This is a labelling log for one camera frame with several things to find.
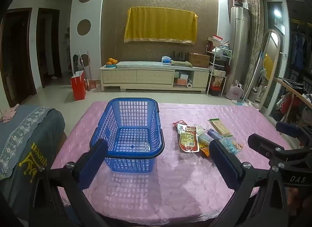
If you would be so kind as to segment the grey sofa with lace cover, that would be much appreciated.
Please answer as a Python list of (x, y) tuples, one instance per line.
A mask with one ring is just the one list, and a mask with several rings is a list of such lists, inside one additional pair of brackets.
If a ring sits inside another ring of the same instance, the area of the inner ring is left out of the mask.
[(1, 193), (14, 214), (28, 220), (29, 201), (39, 167), (50, 169), (64, 141), (61, 112), (21, 105), (1, 123)]

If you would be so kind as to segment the white metal shelf rack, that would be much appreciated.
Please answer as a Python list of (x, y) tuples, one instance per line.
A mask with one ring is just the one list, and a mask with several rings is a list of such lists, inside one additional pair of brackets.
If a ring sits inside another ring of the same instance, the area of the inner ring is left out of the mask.
[(228, 45), (221, 44), (211, 51), (206, 51), (209, 56), (209, 76), (207, 95), (221, 96), (225, 89), (227, 77), (230, 74), (232, 50)]

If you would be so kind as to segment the orange cone snack pack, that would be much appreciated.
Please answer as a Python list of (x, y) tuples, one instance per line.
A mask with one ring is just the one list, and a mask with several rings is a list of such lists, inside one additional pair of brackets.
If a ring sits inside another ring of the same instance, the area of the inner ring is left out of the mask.
[(205, 156), (207, 156), (207, 157), (210, 156), (209, 146), (200, 144), (199, 149), (201, 152), (203, 152), (205, 154)]

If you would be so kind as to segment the red paper bag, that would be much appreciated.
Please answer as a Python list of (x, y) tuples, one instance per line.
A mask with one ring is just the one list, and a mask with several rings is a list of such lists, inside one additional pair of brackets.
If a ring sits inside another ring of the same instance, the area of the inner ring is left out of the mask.
[(86, 96), (85, 72), (77, 71), (70, 79), (74, 100), (84, 100)]

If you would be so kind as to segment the pink gift bag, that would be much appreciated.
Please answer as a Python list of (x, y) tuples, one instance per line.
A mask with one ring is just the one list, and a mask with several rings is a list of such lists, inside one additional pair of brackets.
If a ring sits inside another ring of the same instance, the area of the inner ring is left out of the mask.
[(239, 81), (235, 81), (234, 84), (232, 84), (229, 88), (229, 90), (226, 92), (225, 97), (229, 100), (239, 100), (244, 93), (243, 86)]

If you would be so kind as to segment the standing air conditioner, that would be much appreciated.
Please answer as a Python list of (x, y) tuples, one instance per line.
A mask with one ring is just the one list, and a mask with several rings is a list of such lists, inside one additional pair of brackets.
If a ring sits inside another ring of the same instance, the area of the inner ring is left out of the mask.
[(233, 6), (230, 9), (230, 49), (232, 58), (230, 60), (230, 74), (227, 76), (224, 91), (238, 81), (243, 84), (249, 66), (249, 11), (243, 7)]

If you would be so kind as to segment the cream TV cabinet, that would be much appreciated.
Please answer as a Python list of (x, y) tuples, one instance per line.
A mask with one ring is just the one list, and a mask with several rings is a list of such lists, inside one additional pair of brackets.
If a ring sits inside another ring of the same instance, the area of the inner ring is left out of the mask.
[(165, 65), (161, 62), (118, 62), (99, 69), (102, 90), (168, 90), (206, 92), (209, 69)]

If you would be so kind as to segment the clear cracker pack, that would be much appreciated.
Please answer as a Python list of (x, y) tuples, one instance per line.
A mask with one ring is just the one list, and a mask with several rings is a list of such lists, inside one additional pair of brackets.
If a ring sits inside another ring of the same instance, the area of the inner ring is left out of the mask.
[(197, 137), (204, 135), (205, 133), (206, 133), (206, 130), (202, 126), (196, 126), (196, 136)]

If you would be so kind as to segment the cardboard box on cabinet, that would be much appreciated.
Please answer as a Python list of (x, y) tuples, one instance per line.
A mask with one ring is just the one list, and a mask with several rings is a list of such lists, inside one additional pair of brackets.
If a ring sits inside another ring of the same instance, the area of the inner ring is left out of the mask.
[(197, 53), (188, 53), (188, 62), (190, 62), (194, 67), (209, 68), (210, 56)]

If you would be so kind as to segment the blue egg yolk pastry bag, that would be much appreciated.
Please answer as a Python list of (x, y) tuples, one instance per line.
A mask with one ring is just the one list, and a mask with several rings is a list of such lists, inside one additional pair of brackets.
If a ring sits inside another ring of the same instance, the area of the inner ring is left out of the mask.
[(221, 144), (227, 149), (229, 153), (238, 154), (243, 146), (237, 142), (233, 136), (225, 136), (220, 140)]

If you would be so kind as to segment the pink tablecloth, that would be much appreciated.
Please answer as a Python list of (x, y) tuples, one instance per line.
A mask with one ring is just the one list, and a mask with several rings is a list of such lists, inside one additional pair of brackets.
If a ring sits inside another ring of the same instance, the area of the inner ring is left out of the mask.
[(243, 149), (238, 159), (255, 168), (269, 168), (268, 160), (249, 148), (248, 136), (258, 134), (289, 149), (289, 144), (258, 110), (251, 106), (159, 104), (165, 148), (147, 174), (117, 173), (103, 164), (84, 191), (93, 208), (113, 219), (160, 226), (212, 219), (233, 194), (212, 161), (184, 153), (174, 122), (209, 129), (218, 118)]

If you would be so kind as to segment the small red snack pack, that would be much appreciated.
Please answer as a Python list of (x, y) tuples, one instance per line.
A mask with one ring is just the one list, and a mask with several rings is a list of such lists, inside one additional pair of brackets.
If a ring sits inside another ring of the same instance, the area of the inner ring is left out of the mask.
[(179, 121), (173, 123), (174, 127), (177, 127), (178, 124), (187, 125), (183, 120), (179, 120)]

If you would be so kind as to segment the blue biscuit roll pack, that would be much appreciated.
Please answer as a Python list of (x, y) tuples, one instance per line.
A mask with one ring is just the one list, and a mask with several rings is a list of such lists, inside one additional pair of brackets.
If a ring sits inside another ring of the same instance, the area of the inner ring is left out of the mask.
[(214, 129), (209, 129), (207, 134), (212, 137), (214, 140), (221, 140), (223, 136), (216, 132)]

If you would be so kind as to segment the blue plastic basket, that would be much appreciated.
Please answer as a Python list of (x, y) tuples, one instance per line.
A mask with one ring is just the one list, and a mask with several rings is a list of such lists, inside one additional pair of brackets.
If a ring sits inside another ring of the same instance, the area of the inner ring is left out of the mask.
[(114, 98), (109, 101), (90, 140), (108, 145), (105, 162), (114, 172), (150, 173), (164, 150), (159, 105), (151, 98)]

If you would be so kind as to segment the red silver snack pouch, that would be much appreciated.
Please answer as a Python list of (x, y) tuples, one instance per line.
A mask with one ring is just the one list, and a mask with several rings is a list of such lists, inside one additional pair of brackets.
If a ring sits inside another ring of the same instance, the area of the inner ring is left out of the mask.
[(182, 123), (177, 124), (179, 135), (179, 147), (185, 153), (199, 152), (199, 143), (197, 139), (197, 127), (188, 126)]

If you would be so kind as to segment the blue tissue pack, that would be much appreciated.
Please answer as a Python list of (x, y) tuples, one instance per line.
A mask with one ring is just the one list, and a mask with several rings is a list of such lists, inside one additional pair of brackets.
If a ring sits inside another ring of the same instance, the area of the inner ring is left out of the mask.
[(169, 56), (163, 56), (161, 58), (161, 63), (162, 64), (166, 64), (166, 65), (170, 65), (171, 64), (171, 57)]

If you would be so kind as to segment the green edged wafer pack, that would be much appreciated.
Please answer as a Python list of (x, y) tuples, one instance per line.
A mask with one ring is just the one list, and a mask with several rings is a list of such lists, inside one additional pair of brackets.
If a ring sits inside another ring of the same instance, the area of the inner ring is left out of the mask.
[(209, 122), (212, 124), (212, 126), (216, 129), (216, 131), (220, 135), (225, 137), (232, 135), (219, 118), (209, 119)]

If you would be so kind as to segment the yellow cloth over TV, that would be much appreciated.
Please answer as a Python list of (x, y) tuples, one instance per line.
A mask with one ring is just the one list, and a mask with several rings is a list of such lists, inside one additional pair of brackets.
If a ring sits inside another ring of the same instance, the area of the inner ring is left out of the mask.
[(165, 42), (194, 45), (198, 16), (195, 12), (165, 7), (131, 7), (124, 42)]

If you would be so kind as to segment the plate of oranges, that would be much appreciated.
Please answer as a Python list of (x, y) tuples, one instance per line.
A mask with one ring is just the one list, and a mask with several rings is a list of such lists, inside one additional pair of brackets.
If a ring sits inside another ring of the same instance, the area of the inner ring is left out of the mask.
[(117, 59), (108, 58), (108, 60), (106, 61), (105, 66), (106, 66), (106, 67), (116, 67), (116, 66), (117, 66), (117, 63), (118, 63), (118, 60), (117, 60)]

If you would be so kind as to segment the arched floor mirror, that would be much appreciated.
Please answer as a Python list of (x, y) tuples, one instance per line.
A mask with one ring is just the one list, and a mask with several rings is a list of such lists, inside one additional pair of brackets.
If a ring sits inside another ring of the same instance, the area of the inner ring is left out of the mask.
[(260, 95), (259, 109), (264, 107), (269, 95), (272, 81), (279, 63), (281, 39), (279, 33), (274, 29), (268, 29), (264, 34), (261, 48), (261, 70), (260, 70)]

